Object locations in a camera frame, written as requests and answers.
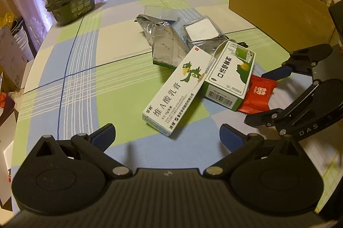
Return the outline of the silver foil bag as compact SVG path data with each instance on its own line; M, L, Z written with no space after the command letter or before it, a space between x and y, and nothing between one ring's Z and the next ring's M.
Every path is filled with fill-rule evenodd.
M215 56L216 49L229 38L221 34L217 38L191 42L187 39L184 25L203 17L194 8L170 9L162 6L145 6L144 13L136 17L152 48L153 64L176 68L197 46Z

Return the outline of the checkered tablecloth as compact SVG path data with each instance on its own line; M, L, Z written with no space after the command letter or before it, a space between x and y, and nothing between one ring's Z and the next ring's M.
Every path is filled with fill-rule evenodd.
M43 135L69 139L114 124L107 154L131 169L204 170L229 151L219 139L228 123L252 132L245 116L198 94L170 137L142 119L142 111L172 73L154 65L151 48L135 22L148 5L176 9L186 20L209 16L229 38L256 53L256 75L277 68L289 54L233 13L229 0L109 0L80 20L53 26L31 67L19 111L12 172Z

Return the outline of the white pad in clear wrap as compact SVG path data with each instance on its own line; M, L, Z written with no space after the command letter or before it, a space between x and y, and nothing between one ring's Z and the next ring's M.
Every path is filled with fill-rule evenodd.
M191 42L217 38L223 32L208 16L203 16L197 20L184 25L187 39Z

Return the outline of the red candy packet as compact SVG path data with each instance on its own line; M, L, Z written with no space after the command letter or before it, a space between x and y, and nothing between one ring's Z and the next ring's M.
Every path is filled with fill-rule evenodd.
M269 100L276 87L277 81L252 75L249 89L238 111L245 114L269 111Z

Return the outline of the white green medicine box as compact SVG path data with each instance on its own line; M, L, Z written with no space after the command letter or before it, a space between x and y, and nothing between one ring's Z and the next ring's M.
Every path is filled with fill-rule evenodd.
M228 40L216 49L215 58L205 79L205 98L237 111L248 91L256 54Z

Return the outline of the brown cardboard box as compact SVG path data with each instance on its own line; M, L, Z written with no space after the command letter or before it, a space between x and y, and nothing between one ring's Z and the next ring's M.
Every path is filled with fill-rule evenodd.
M328 7L320 0L229 0L229 8L288 52L338 44Z

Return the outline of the white parrot ointment box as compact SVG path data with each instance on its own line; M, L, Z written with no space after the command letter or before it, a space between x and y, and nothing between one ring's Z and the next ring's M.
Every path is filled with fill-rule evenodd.
M215 58L194 46L142 112L142 119L169 137L202 87Z

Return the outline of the brown cardboard boxes pile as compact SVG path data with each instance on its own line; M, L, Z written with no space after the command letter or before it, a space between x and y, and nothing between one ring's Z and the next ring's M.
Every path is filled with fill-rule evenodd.
M22 17L1 27L1 123L14 111L10 93L21 90L27 63L36 54Z

